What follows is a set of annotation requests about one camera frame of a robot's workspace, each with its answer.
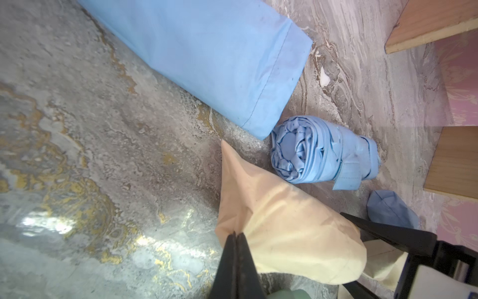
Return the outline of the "wooden two-tier shelf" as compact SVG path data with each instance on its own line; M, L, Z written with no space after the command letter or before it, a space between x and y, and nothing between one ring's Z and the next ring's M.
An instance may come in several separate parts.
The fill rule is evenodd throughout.
M443 123L424 190L464 201L478 200L478 3L407 1L385 43L394 54L433 46L438 55ZM455 105L472 122L457 125Z

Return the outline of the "green sleeved umbrella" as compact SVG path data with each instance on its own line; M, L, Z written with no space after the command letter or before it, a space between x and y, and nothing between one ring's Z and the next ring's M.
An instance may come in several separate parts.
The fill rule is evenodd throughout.
M304 290L279 290L267 296L267 299L311 299Z

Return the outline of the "beige sleeved umbrella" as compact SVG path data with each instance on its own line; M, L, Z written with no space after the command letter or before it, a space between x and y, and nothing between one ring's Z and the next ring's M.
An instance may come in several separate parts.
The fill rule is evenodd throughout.
M321 284L357 280L367 263L359 229L279 176L255 166L227 143L215 233L221 244L244 234L256 269L306 277Z

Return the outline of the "blue sleeved umbrella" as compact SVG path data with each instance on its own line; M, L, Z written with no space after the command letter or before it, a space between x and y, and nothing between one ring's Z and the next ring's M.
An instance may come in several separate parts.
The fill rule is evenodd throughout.
M311 39L262 1L82 1L152 69L266 138L301 77Z

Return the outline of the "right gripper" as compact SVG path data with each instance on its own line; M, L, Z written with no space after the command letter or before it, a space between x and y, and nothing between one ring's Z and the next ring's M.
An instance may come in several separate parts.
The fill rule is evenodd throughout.
M400 272L396 299L476 299L478 253L438 241L431 232L373 223L342 213L360 229L408 253Z

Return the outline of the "blue umbrella sleeve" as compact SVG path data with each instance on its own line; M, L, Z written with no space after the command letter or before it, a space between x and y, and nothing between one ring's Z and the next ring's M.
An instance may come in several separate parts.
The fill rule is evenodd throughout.
M394 191L372 191L367 201L368 218L379 224L419 229L420 219Z

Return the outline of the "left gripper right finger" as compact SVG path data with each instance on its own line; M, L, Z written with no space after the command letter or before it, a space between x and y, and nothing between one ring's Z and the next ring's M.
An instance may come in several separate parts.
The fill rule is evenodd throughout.
M238 299L266 299L245 234L237 236L236 287Z

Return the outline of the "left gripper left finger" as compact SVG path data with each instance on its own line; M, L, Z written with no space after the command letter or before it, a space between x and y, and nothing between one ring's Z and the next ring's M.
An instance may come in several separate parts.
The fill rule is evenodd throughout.
M237 235L230 234L224 245L209 299L237 299Z

